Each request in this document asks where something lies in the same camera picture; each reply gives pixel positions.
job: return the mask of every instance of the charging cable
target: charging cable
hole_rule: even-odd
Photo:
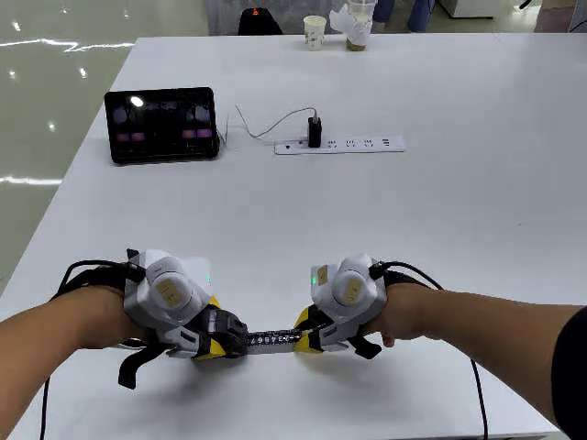
[[[265,131],[259,133],[258,135],[253,135],[250,132],[250,130],[249,130],[249,124],[247,124],[247,121],[245,120],[245,116],[242,115],[242,112],[240,111],[240,108],[238,107],[238,105],[235,105],[235,107],[237,108],[237,112],[238,112],[238,115],[240,116],[240,119],[242,119],[242,123],[245,125],[245,129],[247,130],[247,133],[249,133],[249,136],[251,136],[253,139],[259,139],[260,137],[266,135],[267,133],[269,133],[270,131],[272,131],[274,128],[276,128],[281,122],[283,122],[288,117],[290,117],[292,115],[295,115],[296,113],[305,112],[306,110],[312,110],[312,111],[314,111],[314,117],[312,117],[312,120],[315,123],[317,123],[318,120],[319,120],[318,111],[314,107],[298,108],[297,110],[293,110],[292,112],[290,112],[287,115],[285,115],[284,117],[282,117],[279,121],[277,121],[275,124],[273,124],[272,126],[270,126],[269,128],[267,128]]]

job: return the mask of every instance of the white table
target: white table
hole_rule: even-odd
[[[6,287],[1,317],[41,303],[65,268],[125,248],[207,256],[217,296],[249,329],[291,325],[309,267],[365,251],[446,287],[581,303],[587,248],[585,35],[376,36],[349,53],[300,37],[140,39],[114,89],[209,85],[219,160],[120,168],[104,109]],[[315,105],[325,135],[402,135],[405,153],[278,157],[245,134]],[[292,118],[272,138],[303,135]],[[135,391],[127,352],[82,351],[53,376],[48,439],[396,439],[474,436],[468,359],[440,342],[201,363],[159,358]],[[482,371],[493,435],[555,428]],[[40,396],[13,433],[38,434]]]

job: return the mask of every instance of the power strip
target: power strip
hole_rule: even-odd
[[[402,137],[322,137],[320,148],[309,148],[307,139],[275,142],[275,154],[383,153],[392,151],[405,151]]]

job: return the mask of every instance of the power adapter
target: power adapter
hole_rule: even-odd
[[[322,144],[322,121],[317,115],[308,117],[308,147],[317,149]]]

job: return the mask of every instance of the yellow label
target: yellow label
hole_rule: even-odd
[[[345,301],[349,304],[355,304],[359,300],[361,282],[359,280],[350,280],[345,290]]]
[[[318,268],[316,275],[318,276],[318,286],[326,284],[328,282],[328,266]]]
[[[175,307],[183,300],[183,295],[177,290],[171,280],[163,280],[157,283],[157,292],[169,307]]]

